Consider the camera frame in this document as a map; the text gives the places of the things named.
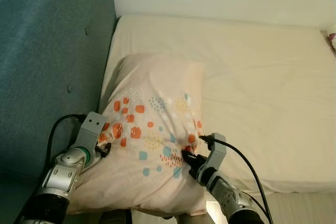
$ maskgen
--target red object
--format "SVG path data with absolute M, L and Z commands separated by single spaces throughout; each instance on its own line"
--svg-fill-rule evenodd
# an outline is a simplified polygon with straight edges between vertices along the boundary
M 104 142 L 105 140 L 107 140 L 107 137 L 105 134 L 100 134 L 98 137 L 98 143 Z
M 188 142 L 192 144 L 192 143 L 195 142 L 195 140 L 196 140 L 195 135 L 189 134 L 189 136 L 188 136 Z
M 134 122 L 134 115 L 127 115 L 126 122 L 133 123 Z
M 140 138 L 141 129 L 139 127 L 132 127 L 131 129 L 131 138 Z
M 188 151 L 188 152 L 191 152 L 191 146 L 189 145 L 189 146 L 186 146 L 185 148 L 184 148 L 184 150 L 185 151 Z
M 124 137 L 120 142 L 120 146 L 121 147 L 126 147 L 126 142 L 127 142 L 127 139 L 126 139 L 126 137 Z
M 114 111 L 118 112 L 120 110 L 120 101 L 115 101 L 113 104 Z
M 122 133 L 122 124 L 121 123 L 114 124 L 112 128 L 112 132 L 113 132 L 114 138 L 120 138 L 121 133 Z
M 137 105 L 137 106 L 135 106 L 135 111 L 137 111 L 138 113 L 143 113 L 143 112 L 145 112 L 145 106 L 144 105 Z
M 103 131 L 107 130 L 109 126 L 110 126 L 110 123 L 106 123 L 103 127 Z

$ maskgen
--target cream fitted sheet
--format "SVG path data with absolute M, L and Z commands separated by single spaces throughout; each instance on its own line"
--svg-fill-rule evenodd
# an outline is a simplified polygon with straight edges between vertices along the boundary
M 123 16 L 112 39 L 101 110 L 117 62 L 146 52 L 204 64 L 204 133 L 224 134 L 248 157 L 266 190 L 334 190 L 335 57 L 318 30 Z M 201 152 L 207 155 L 205 145 Z M 241 189 L 256 190 L 232 151 L 221 170 Z

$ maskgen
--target bed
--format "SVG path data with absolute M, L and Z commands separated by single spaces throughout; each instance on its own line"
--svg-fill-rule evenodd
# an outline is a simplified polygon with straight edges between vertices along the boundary
M 36 186 L 53 123 L 95 111 L 100 93 L 103 111 L 121 58 L 167 52 L 205 66 L 204 132 L 223 133 L 247 155 L 276 221 L 332 223 L 335 68 L 318 30 L 131 15 L 120 18 L 111 43 L 113 0 L 1 0 L 0 14 L 0 188 L 11 199 L 1 204 L 2 221 L 13 221 Z M 54 153 L 76 129 L 60 126 Z M 200 151 L 207 155 L 205 146 Z M 256 192 L 233 153 L 221 169 Z M 289 202 L 300 215 L 279 207 Z
M 320 31 L 123 16 L 111 43 L 100 111 L 121 58 L 161 52 L 204 64 L 204 133 L 223 133 L 251 160 L 264 189 L 276 192 L 270 196 L 275 223 L 298 223 L 293 208 L 279 207 L 289 202 L 300 205 L 301 223 L 331 223 L 334 207 L 313 207 L 316 198 L 333 206 L 335 187 L 335 58 Z M 207 155 L 205 145 L 201 153 Z M 256 192 L 249 170 L 233 153 L 220 169 L 239 188 Z

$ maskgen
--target pillow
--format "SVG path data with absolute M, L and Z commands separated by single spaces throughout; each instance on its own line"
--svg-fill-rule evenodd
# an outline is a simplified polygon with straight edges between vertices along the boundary
M 118 66 L 98 140 L 112 143 L 111 152 L 81 174 L 69 212 L 205 213 L 204 190 L 181 155 L 199 144 L 202 65 L 153 54 L 127 56 Z

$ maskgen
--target blue dot pattern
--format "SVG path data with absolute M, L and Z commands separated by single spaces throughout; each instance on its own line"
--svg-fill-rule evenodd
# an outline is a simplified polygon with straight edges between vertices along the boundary
M 163 147 L 163 155 L 165 157 L 171 157 L 172 156 L 172 149 L 168 146 Z
M 147 152 L 139 152 L 139 159 L 140 160 L 146 160 L 147 159 Z
M 175 167 L 173 171 L 174 178 L 179 178 L 181 174 L 181 167 Z
M 148 100 L 151 107 L 156 111 L 156 112 L 161 112 L 163 113 L 166 109 L 166 104 L 164 100 L 161 97 L 152 97 L 151 99 Z
M 149 168 L 144 168 L 142 174 L 147 177 L 149 175 Z
M 176 138 L 173 134 L 170 134 L 170 142 L 172 142 L 172 143 L 176 142 Z

